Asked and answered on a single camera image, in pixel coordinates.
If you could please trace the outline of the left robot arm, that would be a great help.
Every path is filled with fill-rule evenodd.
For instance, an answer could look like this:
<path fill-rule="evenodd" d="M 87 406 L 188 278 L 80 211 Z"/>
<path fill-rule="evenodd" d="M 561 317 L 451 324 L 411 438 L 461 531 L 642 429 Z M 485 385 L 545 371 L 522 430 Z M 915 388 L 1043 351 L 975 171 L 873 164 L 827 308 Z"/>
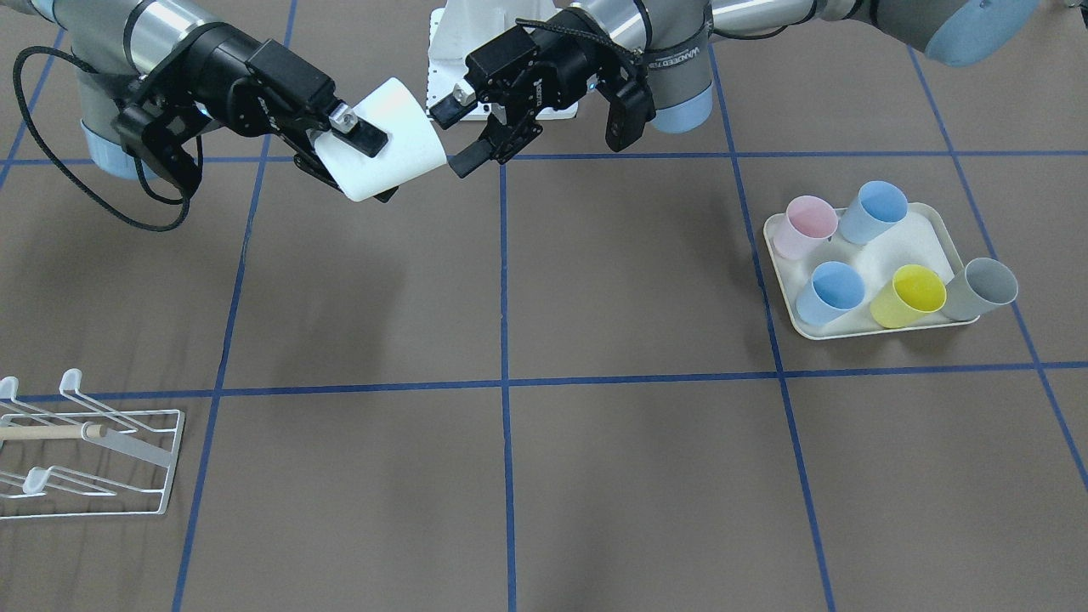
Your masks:
<path fill-rule="evenodd" d="M 509 162 L 541 134 L 539 115 L 598 91 L 603 130 L 621 152 L 654 127 L 683 134 L 710 117 L 710 44 L 762 40 L 811 20 L 855 20 L 953 68 L 975 65 L 1010 42 L 1034 1 L 574 1 L 467 52 L 462 76 L 431 105 L 440 128 L 489 107 L 478 138 L 452 157 L 467 178 Z"/>

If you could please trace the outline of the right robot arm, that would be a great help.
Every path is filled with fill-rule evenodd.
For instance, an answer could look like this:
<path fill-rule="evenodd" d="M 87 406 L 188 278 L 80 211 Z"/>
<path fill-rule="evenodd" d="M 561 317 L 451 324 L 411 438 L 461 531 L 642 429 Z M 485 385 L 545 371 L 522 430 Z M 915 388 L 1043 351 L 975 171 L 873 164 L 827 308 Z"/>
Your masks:
<path fill-rule="evenodd" d="M 122 179 L 164 179 L 190 199 L 202 156 L 185 148 L 214 128 L 282 139 L 311 178 L 337 186 L 316 151 L 331 137 L 364 159 L 392 134 L 337 96 L 322 70 L 273 39 L 258 40 L 191 1 L 10 1 L 71 39 L 92 162 Z"/>

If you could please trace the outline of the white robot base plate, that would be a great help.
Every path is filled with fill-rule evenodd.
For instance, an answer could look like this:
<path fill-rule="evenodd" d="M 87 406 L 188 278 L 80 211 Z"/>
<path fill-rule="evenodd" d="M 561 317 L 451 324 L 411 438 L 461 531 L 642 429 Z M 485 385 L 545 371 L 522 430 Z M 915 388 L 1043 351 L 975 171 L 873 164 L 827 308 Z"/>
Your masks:
<path fill-rule="evenodd" d="M 553 1 L 447 1 L 428 17 L 428 108 L 438 105 L 463 79 L 470 51 L 485 45 L 514 20 L 548 20 L 559 12 Z"/>

